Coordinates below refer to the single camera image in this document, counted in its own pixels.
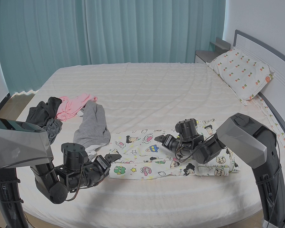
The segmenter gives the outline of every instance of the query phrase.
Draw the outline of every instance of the teal curtain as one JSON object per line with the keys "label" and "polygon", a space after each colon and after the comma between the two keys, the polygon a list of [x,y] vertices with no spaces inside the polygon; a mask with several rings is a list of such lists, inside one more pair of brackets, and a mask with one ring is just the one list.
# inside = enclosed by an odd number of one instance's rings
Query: teal curtain
{"label": "teal curtain", "polygon": [[191,63],[224,20],[225,0],[0,0],[0,63],[10,93],[66,66]]}

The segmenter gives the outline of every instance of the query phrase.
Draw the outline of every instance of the pillowcase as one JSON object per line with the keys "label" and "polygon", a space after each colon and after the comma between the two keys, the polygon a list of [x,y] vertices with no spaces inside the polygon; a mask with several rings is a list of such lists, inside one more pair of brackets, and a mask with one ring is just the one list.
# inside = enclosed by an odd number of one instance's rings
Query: pillowcase
{"label": "pillowcase", "polygon": [[209,67],[228,84],[244,105],[274,77],[267,64],[236,47],[215,58]]}

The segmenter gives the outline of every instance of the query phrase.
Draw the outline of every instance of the bed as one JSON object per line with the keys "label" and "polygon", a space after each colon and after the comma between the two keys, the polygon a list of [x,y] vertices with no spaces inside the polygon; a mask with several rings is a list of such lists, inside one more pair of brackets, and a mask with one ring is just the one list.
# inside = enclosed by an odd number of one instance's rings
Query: bed
{"label": "bed", "polygon": [[[285,101],[272,97],[274,89],[270,89],[285,88],[280,83],[280,78],[285,78],[285,71],[281,70],[285,67],[285,58],[281,59],[280,54],[267,50],[267,45],[239,31],[236,31],[235,45],[242,46],[246,53],[253,53],[274,70],[280,69],[278,75],[281,76],[274,78],[262,90],[262,96],[249,101],[248,106],[240,103],[234,92],[205,64],[102,64],[57,70],[18,120],[25,121],[29,108],[39,101],[47,101],[50,96],[72,98],[85,92],[98,97],[98,104],[105,109],[110,132],[170,130],[179,120],[190,117],[215,118],[220,125],[237,112],[268,127],[276,122],[285,132],[285,105],[281,107],[278,100]],[[277,119],[270,116],[271,110]],[[62,164],[61,144],[72,142],[81,121],[82,118],[76,116],[63,123],[61,133],[51,145],[55,166]],[[285,148],[281,144],[280,147],[285,180]],[[98,154],[107,154],[106,148],[100,148]],[[261,210],[252,170],[241,160],[238,164],[239,173],[224,177],[165,176],[147,181],[106,178],[97,187],[81,190],[75,200],[61,205],[52,204],[37,190],[29,167],[18,168],[17,175],[21,180],[19,192],[24,210],[61,227],[213,228]]]}

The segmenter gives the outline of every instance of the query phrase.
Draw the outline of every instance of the nightstand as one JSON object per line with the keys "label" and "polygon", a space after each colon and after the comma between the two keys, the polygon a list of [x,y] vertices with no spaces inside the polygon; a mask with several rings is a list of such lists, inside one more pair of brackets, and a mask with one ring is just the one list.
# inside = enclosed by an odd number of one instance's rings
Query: nightstand
{"label": "nightstand", "polygon": [[230,43],[218,37],[215,39],[215,42],[210,41],[210,43],[214,45],[214,51],[195,51],[194,63],[210,63],[217,56],[230,50]]}

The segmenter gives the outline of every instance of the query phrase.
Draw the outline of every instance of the tiled floor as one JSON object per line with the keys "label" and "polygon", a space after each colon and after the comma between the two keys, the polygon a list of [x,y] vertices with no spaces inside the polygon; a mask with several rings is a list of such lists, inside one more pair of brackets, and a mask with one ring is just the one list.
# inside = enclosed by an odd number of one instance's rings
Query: tiled floor
{"label": "tiled floor", "polygon": [[[8,119],[8,120],[16,120],[20,113],[23,111],[23,109],[26,107],[28,102],[33,98],[34,94],[29,95],[16,95],[13,98],[9,99],[8,102],[3,106],[3,108],[0,110],[0,118]],[[28,220],[35,228],[60,228],[59,226],[55,226],[52,224],[49,224],[43,220],[40,220],[32,215],[27,214]],[[262,217],[263,212],[260,211],[256,213],[255,215],[230,224],[228,226],[223,226],[221,228],[262,228]],[[0,227],[5,227],[4,219],[0,213]]]}

